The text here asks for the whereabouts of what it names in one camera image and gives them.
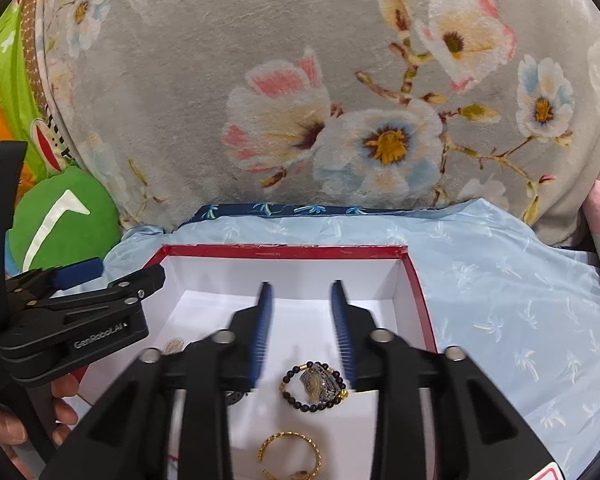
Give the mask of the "left hand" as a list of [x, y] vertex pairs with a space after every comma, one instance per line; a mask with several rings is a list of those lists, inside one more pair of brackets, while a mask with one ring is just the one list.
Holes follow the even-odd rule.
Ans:
[[78, 380], [71, 374], [50, 374], [21, 385], [0, 373], [0, 474], [7, 479], [34, 479], [66, 440], [78, 414], [67, 404]]

